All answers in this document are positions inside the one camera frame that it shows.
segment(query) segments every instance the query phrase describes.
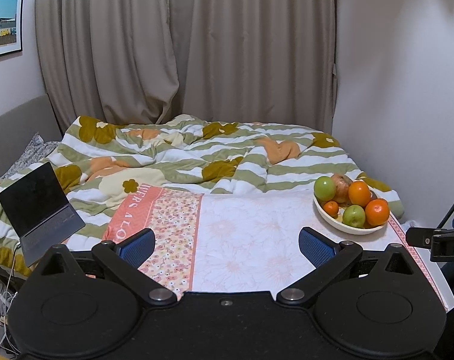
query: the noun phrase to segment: white wall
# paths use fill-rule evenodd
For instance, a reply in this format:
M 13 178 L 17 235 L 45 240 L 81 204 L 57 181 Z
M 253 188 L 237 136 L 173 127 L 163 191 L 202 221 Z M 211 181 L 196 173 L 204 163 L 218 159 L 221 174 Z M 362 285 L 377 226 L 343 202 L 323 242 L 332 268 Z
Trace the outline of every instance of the white wall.
M 338 0 L 333 135 L 436 226 L 454 201 L 454 0 Z
M 34 23 L 34 0 L 24 0 L 22 51 L 0 56 L 0 115 L 45 93 Z

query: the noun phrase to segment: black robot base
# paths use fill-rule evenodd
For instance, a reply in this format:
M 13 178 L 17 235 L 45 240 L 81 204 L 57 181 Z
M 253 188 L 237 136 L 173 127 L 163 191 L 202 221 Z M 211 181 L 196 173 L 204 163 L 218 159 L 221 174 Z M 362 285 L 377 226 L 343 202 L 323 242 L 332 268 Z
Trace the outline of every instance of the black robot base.
M 317 269 L 275 300 L 187 292 L 177 301 L 136 269 L 152 242 L 146 229 L 94 246 L 89 266 L 103 279 L 87 277 L 64 245 L 50 248 L 8 313 L 19 359 L 437 359 L 446 312 L 400 244 L 364 251 L 306 227 L 299 247 Z

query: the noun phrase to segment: tangerine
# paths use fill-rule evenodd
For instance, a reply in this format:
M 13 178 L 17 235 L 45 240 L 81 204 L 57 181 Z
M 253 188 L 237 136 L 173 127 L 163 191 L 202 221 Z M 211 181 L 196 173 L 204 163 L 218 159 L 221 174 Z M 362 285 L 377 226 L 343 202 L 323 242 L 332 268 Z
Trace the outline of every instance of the tangerine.
M 381 226 L 387 222 L 390 216 L 390 208 L 385 199 L 372 200 L 365 207 L 367 222 L 372 226 Z
M 323 211 L 329 214 L 332 218 L 336 218 L 339 214 L 339 204 L 333 200 L 331 202 L 326 202 L 323 205 Z
M 352 204 L 365 207 L 370 202 L 371 196 L 370 188 L 365 181 L 354 181 L 348 188 L 348 198 Z

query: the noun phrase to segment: headboard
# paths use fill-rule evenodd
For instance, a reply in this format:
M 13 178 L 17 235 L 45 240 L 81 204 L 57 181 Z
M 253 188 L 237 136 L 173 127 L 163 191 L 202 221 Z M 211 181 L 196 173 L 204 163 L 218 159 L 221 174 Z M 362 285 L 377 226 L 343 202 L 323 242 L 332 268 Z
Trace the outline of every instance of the headboard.
M 0 176 L 22 155 L 36 132 L 44 142 L 62 140 L 46 94 L 0 116 Z

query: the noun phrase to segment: cable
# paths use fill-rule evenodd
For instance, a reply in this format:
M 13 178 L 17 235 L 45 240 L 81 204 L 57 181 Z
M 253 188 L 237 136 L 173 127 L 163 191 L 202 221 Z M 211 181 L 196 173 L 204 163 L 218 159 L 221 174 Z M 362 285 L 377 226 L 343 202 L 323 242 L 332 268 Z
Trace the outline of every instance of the cable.
M 2 345 L 1 345 L 1 348 L 2 348 L 3 350 L 5 350 L 5 351 L 9 351 L 9 352 L 12 352 L 13 354 L 17 355 L 13 350 L 8 349 L 8 348 L 6 348 L 6 347 L 4 347 L 4 346 L 2 346 Z
M 439 223 L 439 225 L 437 226 L 437 228 L 441 229 L 443 226 L 445 226 L 445 223 L 447 223 L 447 220 L 450 219 L 450 217 L 452 216 L 453 214 L 453 211 L 454 211 L 454 203 L 453 205 L 450 207 L 450 210 L 448 210 L 447 214 L 445 215 L 445 217 L 442 219 L 442 221 Z
M 4 302 L 3 302 L 3 305 L 4 305 L 4 318 L 7 318 L 7 294 L 9 293 L 9 284 L 10 284 L 10 279 L 12 278 L 12 274 L 14 272 L 14 266 L 15 266 L 15 252 L 17 251 L 17 249 L 20 248 L 20 242 L 18 242 L 16 245 L 15 245 L 15 248 L 14 248 L 14 256 L 13 256 L 13 259 L 12 259 L 12 269 L 10 270 L 10 274 L 9 274 L 9 279 L 7 280 L 7 288 L 5 289 L 5 292 L 4 292 Z M 10 304 L 9 304 L 9 308 L 10 308 L 10 305 L 12 304 L 12 301 L 13 299 L 15 298 L 15 295 L 14 297 L 10 300 Z M 6 326 L 6 323 L 5 323 L 5 320 L 4 320 L 4 337 L 2 338 L 1 340 L 1 343 L 3 342 L 4 338 L 7 340 L 7 342 L 9 343 L 9 345 L 15 350 L 15 354 L 20 354 L 20 351 L 17 349 L 17 347 L 15 345 L 12 344 L 12 342 L 10 342 L 9 340 L 9 337 L 7 336 L 7 326 Z

